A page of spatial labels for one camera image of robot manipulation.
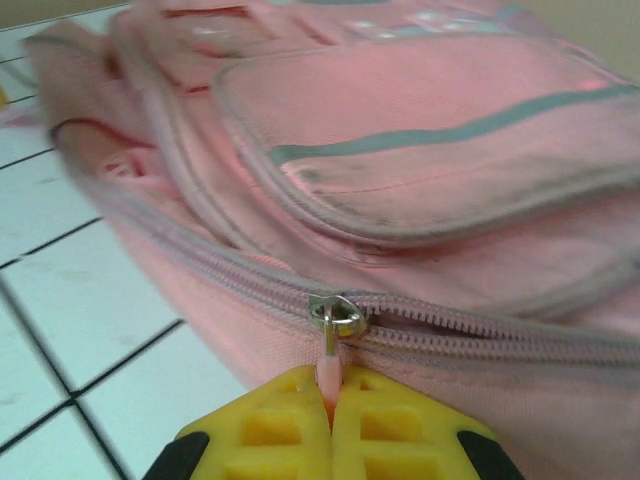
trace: zipper slider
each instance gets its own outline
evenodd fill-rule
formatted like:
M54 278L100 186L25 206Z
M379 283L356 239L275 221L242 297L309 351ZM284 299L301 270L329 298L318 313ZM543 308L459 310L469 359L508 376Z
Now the zipper slider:
M309 322L322 331L321 354L316 364L316 382L333 425L333 413L342 387L342 365L337 341L361 335L367 321L360 309L340 295L309 296Z

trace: zipper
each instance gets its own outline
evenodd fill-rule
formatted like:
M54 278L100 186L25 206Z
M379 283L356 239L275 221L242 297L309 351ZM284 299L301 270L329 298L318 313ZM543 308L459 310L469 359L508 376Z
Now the zipper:
M640 342L490 317L393 294L345 290L250 260L155 211L134 194L78 170L79 186L128 230L192 273L240 295L292 328L320 330L323 304L337 305L338 340L356 347L468 360L640 368Z

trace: gray stripe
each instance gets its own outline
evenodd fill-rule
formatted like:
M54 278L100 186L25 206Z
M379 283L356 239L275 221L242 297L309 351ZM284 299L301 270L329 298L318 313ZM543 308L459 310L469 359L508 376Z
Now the gray stripe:
M391 150L393 148L461 142L493 133L511 124L559 107L595 102L621 95L637 94L638 92L640 92L639 87L635 85L625 85L595 92L557 93L520 103L507 110L474 120L459 127L444 130L400 130L384 132L356 140L327 145L279 145L269 152L269 157L276 165L280 166L302 158L360 155Z

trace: tile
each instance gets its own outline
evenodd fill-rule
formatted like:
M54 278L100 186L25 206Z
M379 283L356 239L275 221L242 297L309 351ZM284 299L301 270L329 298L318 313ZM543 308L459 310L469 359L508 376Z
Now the tile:
M0 265L97 216L55 152L0 170Z
M16 76L16 72L17 75L26 76L27 81L35 82L35 75L28 59L21 58L0 64L0 85L9 101L36 93L33 86L24 82L25 79Z
M4 272L76 388L178 318L103 222Z
M40 111L37 98L21 100L9 108L34 108L34 113ZM0 145L0 167L51 148L45 130L38 126L0 127Z
M115 476L72 410L59 413L0 456L2 480L80 478Z
M83 13L82 15L72 17L71 20L95 32L106 33L111 17L118 12L127 10L128 8L130 8L130 6L128 4L124 4L118 7Z
M66 397L0 300L0 445Z
M41 32L52 23L53 21L38 22L0 30L0 57L2 57L0 60L10 60L26 55L26 51L22 48L22 40Z
M184 325L91 391L85 405L141 478L182 427L245 392Z

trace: pink fabric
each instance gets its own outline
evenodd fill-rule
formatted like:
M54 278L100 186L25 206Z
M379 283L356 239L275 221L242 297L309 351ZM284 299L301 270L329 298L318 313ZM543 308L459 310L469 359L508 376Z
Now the pink fabric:
M39 112L34 107L5 107L0 110L0 127L40 128Z
M324 398L324 405L329 415L329 424L333 424L333 413L340 398L342 387L342 365L340 357L320 355L316 362L316 380Z
M28 45L70 172L250 385L315 363L319 335L256 308L240 286L214 290L138 236L116 200L135 198L274 276L640 338L638 95L558 107L457 142L282 164L269 157L283 145L455 128L622 80L540 38L546 30L526 13L499 25L521 35L385 36L425 9L485 21L503 7L494 1L255 2L242 15L226 6L139 0L106 38L61 22L47 29L49 41ZM161 235L142 223L147 238ZM184 248L205 255L195 243ZM485 371L366 338L340 355L487 423L528 480L640 472L637 369L491 363Z

